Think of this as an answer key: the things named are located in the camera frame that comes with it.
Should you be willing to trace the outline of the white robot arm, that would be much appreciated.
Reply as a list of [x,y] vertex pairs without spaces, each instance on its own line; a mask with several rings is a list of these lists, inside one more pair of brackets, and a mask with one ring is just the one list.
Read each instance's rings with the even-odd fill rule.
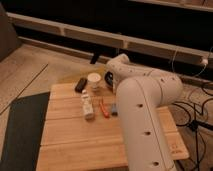
[[129,171],[177,171],[157,108],[178,99],[183,89],[180,78],[132,65],[126,54],[109,60],[106,67],[113,74]]

